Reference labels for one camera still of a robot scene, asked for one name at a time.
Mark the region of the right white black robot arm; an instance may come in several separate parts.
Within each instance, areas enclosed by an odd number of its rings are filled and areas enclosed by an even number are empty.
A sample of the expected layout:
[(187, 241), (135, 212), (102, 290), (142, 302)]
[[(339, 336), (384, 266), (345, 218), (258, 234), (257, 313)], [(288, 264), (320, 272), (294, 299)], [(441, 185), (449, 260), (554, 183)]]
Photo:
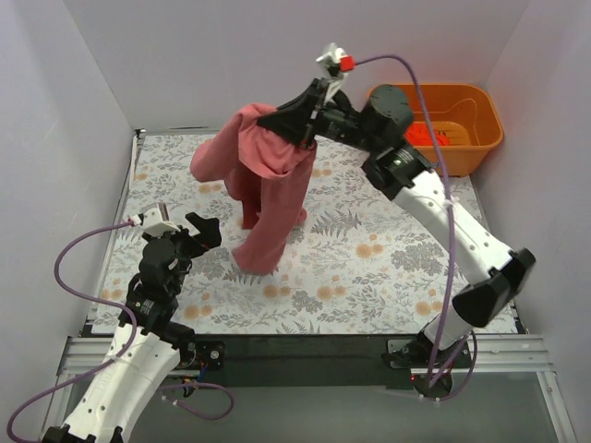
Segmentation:
[(463, 338), (486, 327), (520, 293), (536, 259), (528, 249), (514, 250), (496, 239), (452, 201), (448, 180), (404, 135), (413, 121), (408, 98), (396, 86), (376, 87), (357, 111), (342, 91), (331, 92), (327, 80), (315, 79), (257, 124), (299, 148), (310, 148), (321, 136), (367, 152), (362, 170), (373, 187), (446, 248), (449, 269), (460, 270), (467, 285), (446, 296), (440, 313), (410, 342), (383, 356), (401, 367), (435, 367), (450, 363)]

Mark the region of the pink t shirt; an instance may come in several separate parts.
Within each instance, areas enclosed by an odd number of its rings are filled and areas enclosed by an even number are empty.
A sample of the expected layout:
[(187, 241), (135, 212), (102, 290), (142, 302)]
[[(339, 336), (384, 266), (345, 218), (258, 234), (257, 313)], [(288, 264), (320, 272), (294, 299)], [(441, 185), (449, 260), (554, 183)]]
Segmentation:
[(233, 257), (249, 273), (272, 272), (288, 236), (308, 216), (304, 199), (317, 146), (299, 148), (257, 125), (274, 111), (262, 103), (243, 107), (198, 146), (189, 166), (200, 183), (224, 181), (229, 196), (242, 204), (242, 227), (249, 234)]

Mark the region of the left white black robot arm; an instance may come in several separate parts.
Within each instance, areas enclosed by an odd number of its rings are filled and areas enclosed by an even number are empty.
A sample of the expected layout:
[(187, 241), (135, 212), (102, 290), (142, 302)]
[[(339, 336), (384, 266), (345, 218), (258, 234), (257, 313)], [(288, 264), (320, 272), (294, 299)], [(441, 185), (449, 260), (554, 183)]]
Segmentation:
[(186, 220), (188, 227), (172, 223), (162, 205), (129, 220), (141, 228), (145, 245), (114, 337), (78, 405), (62, 425), (45, 431), (43, 441), (127, 441), (167, 375), (195, 362), (194, 330), (172, 317), (193, 259), (218, 247), (222, 236), (216, 218), (190, 212)]

